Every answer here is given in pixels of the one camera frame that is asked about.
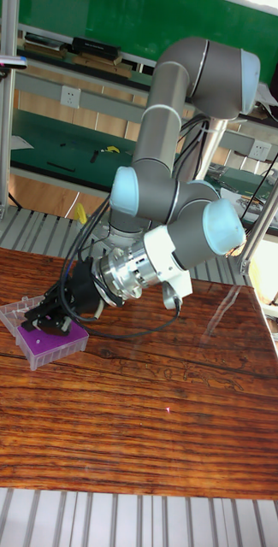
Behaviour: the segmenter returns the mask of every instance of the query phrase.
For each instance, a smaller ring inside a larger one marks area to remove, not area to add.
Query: clear plastic box
[[[84,328],[72,322],[67,336],[56,336],[35,329],[27,332],[22,326],[17,329],[16,344],[22,349],[30,362],[31,370],[36,370],[48,362],[62,359],[76,351],[84,351],[88,334]]]
[[[8,328],[9,332],[15,336],[16,329],[25,320],[24,314],[30,309],[36,308],[44,300],[44,297],[28,298],[23,297],[19,302],[0,306],[0,320]]]
[[[67,336],[46,334],[38,329],[27,332],[21,326],[25,320],[24,314],[38,306],[43,299],[43,296],[23,297],[20,302],[0,306],[0,320],[15,337],[15,343],[19,345],[30,362],[31,370],[36,370],[42,365],[62,359],[76,351],[84,351],[88,340],[86,330],[73,321]]]

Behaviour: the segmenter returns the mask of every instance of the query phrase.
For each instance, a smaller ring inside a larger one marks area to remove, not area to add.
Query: power outlet
[[[254,140],[248,157],[258,162],[265,162],[271,149],[270,143],[264,143],[262,140]]]
[[[80,89],[63,85],[61,104],[64,106],[70,106],[72,109],[78,109],[80,106]]]

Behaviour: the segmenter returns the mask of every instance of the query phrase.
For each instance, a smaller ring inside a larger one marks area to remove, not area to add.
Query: yellow object
[[[121,153],[120,150],[118,150],[118,148],[116,148],[115,146],[107,146],[106,149],[105,149],[106,152],[118,152],[118,154]]]
[[[74,210],[74,220],[80,221],[81,224],[87,223],[87,217],[86,212],[84,210],[84,207],[82,203],[77,203],[75,210]]]

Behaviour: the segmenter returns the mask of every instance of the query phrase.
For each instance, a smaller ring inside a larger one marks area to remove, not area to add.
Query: green wall
[[[21,0],[20,23],[153,60],[174,41],[201,36],[256,53],[267,83],[278,61],[278,17],[225,0]]]

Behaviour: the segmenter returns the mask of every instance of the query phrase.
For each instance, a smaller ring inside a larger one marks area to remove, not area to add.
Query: wood grain tabletop
[[[0,249],[0,306],[43,294],[61,265]],[[35,372],[0,322],[0,486],[278,499],[278,359],[254,290],[193,291],[166,330],[90,336]],[[170,313],[155,287],[98,329]]]

